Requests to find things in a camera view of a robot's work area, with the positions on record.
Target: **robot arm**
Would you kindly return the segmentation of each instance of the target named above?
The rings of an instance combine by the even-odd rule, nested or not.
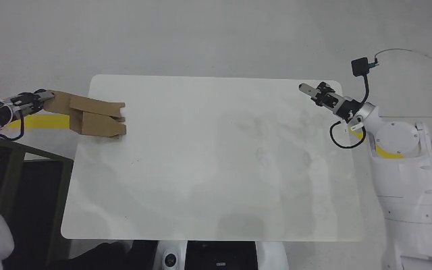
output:
[[[408,154],[419,145],[419,131],[415,126],[406,122],[383,121],[379,117],[379,108],[369,102],[341,97],[325,82],[317,88],[301,84],[299,90],[310,96],[316,105],[342,118],[352,131],[364,126],[369,139],[388,153]]]
[[[21,120],[20,135],[15,138],[8,138],[3,134],[0,137],[6,140],[17,140],[24,135],[24,117],[39,112],[43,103],[52,99],[54,94],[45,89],[39,89],[34,93],[23,92],[14,97],[0,101],[0,130],[11,122]]]
[[[353,74],[364,76],[367,83],[369,67],[364,63],[367,65],[367,59],[362,60],[360,68],[353,65]],[[366,102],[367,94],[358,102],[341,97],[324,82],[317,88],[301,84],[299,89],[316,105],[342,118],[352,131],[362,128],[363,138],[368,135],[373,185],[387,230],[382,269],[432,269],[432,146],[428,127],[423,123],[382,120],[379,108]],[[331,138],[345,149],[362,142],[340,146]],[[404,158],[385,159],[377,154],[377,146]]]

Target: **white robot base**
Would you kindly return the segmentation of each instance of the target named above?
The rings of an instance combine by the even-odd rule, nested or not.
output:
[[[256,265],[259,270],[289,270],[283,242],[255,242]],[[188,241],[159,241],[153,270],[184,270],[188,253]],[[220,252],[205,255],[206,265],[214,269],[245,269],[240,261],[221,260]]]

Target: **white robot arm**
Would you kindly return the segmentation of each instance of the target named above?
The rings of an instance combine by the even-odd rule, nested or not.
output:
[[[345,120],[351,130],[362,128],[363,140],[368,138],[373,183],[387,230],[383,269],[432,269],[432,149],[428,127],[421,122],[383,121],[378,107],[365,99],[359,103],[341,97],[324,82],[317,88],[301,84],[299,89],[318,106]],[[377,146],[404,158],[385,159],[377,154]]]

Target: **brown cardboard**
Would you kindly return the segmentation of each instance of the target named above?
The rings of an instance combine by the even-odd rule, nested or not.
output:
[[[126,126],[120,123],[125,120],[120,114],[120,108],[125,107],[125,103],[98,101],[54,90],[52,92],[55,96],[45,102],[44,110],[68,115],[71,130],[82,135],[112,138],[126,134]]]

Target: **gray floor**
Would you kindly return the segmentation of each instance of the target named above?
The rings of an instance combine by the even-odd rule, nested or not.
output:
[[[430,0],[2,0],[0,93],[86,95],[97,74],[337,80],[363,96],[350,61],[405,47],[432,53]],[[370,75],[385,116],[432,116],[432,61],[386,53]],[[33,130],[21,142],[73,157],[77,136]],[[364,240],[287,243],[291,269],[378,269],[383,218],[364,147],[354,151]],[[79,254],[94,243],[75,241]]]

